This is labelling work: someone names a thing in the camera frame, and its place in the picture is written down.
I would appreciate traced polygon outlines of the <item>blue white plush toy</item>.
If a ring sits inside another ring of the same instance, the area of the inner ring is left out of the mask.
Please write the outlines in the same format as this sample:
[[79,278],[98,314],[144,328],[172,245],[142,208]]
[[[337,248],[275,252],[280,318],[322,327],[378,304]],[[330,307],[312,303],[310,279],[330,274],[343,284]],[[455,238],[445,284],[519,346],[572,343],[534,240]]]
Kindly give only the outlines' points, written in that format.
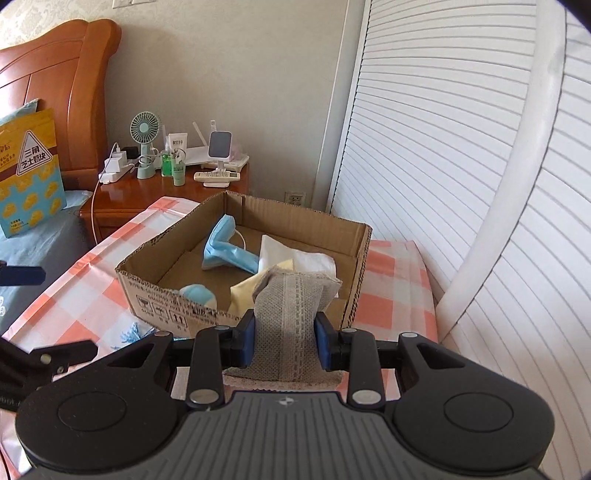
[[179,289],[179,294],[193,303],[198,305],[216,309],[217,301],[215,295],[211,290],[207,289],[202,284],[190,284]]

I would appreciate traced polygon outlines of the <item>grey lace sachet pouch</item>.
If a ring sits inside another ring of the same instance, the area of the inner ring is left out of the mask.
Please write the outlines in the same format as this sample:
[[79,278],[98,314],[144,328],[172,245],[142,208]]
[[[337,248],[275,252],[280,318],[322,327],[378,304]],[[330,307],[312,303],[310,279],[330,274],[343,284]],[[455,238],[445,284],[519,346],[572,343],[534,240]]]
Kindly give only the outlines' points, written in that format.
[[256,380],[317,381],[322,369],[314,321],[339,293],[342,281],[327,273],[273,267],[253,291],[256,341],[249,367],[225,372]]

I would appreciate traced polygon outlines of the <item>grey blue bed sheet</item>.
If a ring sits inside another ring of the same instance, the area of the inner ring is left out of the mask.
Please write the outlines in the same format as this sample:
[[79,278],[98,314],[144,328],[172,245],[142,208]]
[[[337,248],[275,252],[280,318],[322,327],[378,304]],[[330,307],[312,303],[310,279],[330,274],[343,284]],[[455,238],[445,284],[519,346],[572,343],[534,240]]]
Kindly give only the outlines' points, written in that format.
[[65,196],[65,208],[32,230],[12,238],[1,233],[2,260],[10,266],[41,267],[46,273],[41,285],[1,287],[1,333],[90,249],[79,211],[91,193],[74,190],[66,191]]

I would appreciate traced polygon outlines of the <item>pink checkered tablecloth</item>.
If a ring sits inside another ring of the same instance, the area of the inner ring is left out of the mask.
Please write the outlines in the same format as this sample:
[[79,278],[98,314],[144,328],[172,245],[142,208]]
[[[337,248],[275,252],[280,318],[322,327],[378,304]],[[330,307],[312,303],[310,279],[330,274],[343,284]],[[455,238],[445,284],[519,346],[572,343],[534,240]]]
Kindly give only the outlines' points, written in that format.
[[222,216],[235,219],[250,251],[263,235],[335,261],[342,287],[328,309],[335,327],[383,338],[410,330],[437,338],[427,269],[412,242],[378,241],[362,224],[273,200],[221,193],[204,202],[163,197],[81,257],[8,329],[25,349],[90,340],[100,355],[150,328],[178,337],[238,321],[229,289],[236,268],[201,269],[204,241]]

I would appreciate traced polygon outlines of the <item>brown cardboard box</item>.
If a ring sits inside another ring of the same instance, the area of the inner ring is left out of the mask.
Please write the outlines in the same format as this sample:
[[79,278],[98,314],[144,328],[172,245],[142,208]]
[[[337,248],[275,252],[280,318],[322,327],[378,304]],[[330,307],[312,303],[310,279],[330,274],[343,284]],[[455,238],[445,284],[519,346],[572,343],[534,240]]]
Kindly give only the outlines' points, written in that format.
[[223,191],[194,207],[121,261],[116,273],[134,315],[180,338],[235,326],[230,290],[259,271],[263,239],[332,259],[341,282],[325,313],[335,328],[355,319],[372,229],[273,200]]

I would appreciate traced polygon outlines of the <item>yellow blue snack bag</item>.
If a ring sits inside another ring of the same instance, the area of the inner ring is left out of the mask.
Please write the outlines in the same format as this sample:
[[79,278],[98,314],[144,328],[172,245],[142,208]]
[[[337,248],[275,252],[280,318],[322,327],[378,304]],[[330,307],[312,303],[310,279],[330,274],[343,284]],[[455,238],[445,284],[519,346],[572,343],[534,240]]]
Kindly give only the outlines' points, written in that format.
[[1,230],[8,238],[66,206],[54,113],[42,110],[1,127]]

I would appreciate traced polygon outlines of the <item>white cloth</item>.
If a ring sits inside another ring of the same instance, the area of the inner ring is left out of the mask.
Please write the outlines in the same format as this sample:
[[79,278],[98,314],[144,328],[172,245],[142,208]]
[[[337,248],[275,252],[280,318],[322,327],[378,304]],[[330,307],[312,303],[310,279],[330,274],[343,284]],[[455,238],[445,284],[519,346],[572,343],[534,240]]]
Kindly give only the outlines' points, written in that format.
[[295,272],[337,275],[337,266],[331,256],[290,248],[269,235],[262,236],[259,250],[259,272],[289,261],[293,264]]

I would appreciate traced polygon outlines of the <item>wooden nightstand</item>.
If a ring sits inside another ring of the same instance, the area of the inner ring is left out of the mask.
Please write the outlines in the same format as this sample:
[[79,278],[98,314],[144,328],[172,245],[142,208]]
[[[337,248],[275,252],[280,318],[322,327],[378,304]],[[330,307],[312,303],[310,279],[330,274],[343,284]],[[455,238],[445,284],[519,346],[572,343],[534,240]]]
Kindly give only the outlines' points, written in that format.
[[94,196],[79,211],[89,238],[99,243],[163,196],[201,202],[220,191],[194,181],[193,175],[197,171],[196,166],[188,167],[185,184],[180,187],[159,173],[147,180],[126,174],[115,183],[100,184]]

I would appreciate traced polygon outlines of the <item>white power strip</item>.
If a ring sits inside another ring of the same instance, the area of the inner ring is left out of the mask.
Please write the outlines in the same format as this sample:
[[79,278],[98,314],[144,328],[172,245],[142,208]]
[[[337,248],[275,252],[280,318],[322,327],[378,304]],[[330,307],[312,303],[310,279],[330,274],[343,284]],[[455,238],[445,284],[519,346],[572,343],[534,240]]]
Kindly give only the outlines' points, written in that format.
[[133,167],[125,151],[115,151],[104,161],[104,169],[98,180],[102,184],[115,183]]

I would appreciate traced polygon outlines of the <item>white remote control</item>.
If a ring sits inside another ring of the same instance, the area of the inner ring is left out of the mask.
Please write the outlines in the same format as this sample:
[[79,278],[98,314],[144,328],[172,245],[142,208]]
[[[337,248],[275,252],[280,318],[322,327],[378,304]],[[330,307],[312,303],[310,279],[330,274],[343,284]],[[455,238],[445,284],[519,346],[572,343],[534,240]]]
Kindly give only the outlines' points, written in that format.
[[240,174],[232,171],[201,171],[193,175],[193,179],[201,183],[231,183],[240,180]]

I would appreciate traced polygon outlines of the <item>pale green tube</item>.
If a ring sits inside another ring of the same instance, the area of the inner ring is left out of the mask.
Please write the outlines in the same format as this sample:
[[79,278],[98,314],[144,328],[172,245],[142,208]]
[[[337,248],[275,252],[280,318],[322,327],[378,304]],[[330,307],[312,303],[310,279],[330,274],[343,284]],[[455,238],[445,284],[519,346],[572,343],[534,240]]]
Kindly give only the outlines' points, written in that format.
[[171,173],[174,186],[180,187],[185,184],[185,165],[179,156],[171,161]]

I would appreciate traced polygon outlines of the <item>green bottle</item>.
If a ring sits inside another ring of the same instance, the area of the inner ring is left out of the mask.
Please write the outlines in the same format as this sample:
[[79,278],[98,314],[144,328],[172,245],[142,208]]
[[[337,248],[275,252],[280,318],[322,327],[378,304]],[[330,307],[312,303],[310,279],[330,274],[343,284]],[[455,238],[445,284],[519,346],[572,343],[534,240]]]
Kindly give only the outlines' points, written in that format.
[[163,150],[160,155],[161,160],[161,176],[172,176],[172,155],[168,150]]

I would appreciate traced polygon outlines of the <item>green mini desk fan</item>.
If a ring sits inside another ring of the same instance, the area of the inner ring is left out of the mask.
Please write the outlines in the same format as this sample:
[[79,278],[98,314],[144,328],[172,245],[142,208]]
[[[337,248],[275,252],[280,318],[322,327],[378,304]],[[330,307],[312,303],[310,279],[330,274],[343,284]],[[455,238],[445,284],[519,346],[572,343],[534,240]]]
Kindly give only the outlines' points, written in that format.
[[130,136],[139,145],[137,179],[147,180],[155,175],[153,141],[160,130],[160,122],[156,114],[142,111],[130,122]]

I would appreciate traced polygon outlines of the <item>phone on white stand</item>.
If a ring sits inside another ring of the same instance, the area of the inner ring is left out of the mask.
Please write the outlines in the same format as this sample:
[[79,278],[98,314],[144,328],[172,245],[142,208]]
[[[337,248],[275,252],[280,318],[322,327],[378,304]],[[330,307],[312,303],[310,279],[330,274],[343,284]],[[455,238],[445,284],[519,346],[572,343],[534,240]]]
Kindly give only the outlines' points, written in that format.
[[[208,157],[216,162],[216,169],[214,171],[224,171],[225,163],[230,158],[231,154],[232,135],[228,131],[214,131],[211,132],[208,145]],[[204,183],[207,187],[227,187],[229,183]]]

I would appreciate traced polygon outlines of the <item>white tube upright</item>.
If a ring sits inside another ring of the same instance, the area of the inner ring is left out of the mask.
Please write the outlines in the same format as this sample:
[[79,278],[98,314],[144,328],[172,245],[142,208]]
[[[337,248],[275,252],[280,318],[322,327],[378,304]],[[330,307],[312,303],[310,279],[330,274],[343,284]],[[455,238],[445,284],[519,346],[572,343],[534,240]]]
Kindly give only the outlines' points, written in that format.
[[185,153],[187,149],[188,135],[186,132],[168,133],[167,145],[171,153]]

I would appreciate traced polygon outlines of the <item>wooden headboard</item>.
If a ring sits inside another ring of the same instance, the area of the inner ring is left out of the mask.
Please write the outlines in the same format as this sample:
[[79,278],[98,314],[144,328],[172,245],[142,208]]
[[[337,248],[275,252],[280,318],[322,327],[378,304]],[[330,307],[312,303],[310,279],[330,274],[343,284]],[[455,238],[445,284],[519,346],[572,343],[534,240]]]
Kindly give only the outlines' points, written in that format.
[[67,190],[90,190],[107,156],[105,76],[119,46],[112,20],[71,20],[1,51],[1,114],[36,99],[54,113]]

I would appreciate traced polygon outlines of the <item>white curved pole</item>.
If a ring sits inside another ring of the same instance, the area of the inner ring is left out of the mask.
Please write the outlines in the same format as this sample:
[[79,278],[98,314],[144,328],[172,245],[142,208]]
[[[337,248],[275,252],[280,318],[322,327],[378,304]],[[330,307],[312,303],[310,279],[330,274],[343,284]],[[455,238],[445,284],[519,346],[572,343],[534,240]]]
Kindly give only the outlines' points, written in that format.
[[468,256],[436,306],[440,339],[451,332],[485,284],[527,205],[556,120],[565,53],[565,8],[557,1],[538,1],[535,49],[519,128],[486,218]]

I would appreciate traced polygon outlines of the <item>white louvered door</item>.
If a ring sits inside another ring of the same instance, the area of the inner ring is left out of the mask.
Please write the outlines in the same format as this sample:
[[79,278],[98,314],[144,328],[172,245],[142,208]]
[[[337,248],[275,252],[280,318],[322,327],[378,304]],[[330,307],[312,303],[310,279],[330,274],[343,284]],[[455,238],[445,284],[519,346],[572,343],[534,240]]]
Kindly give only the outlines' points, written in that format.
[[[410,240],[436,306],[468,256],[519,128],[538,1],[372,1],[329,210]],[[551,406],[543,463],[590,470],[590,21],[564,2],[558,112],[533,191],[472,303],[440,341]]]

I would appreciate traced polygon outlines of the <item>wall power socket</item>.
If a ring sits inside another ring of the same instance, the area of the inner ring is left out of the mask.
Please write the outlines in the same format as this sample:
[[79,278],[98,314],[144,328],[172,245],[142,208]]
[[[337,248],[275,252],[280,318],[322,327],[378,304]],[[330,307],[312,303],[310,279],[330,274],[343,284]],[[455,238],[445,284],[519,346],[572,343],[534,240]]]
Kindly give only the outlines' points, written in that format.
[[284,195],[284,201],[287,204],[294,205],[294,206],[304,206],[305,202],[305,193],[304,192],[287,192]]

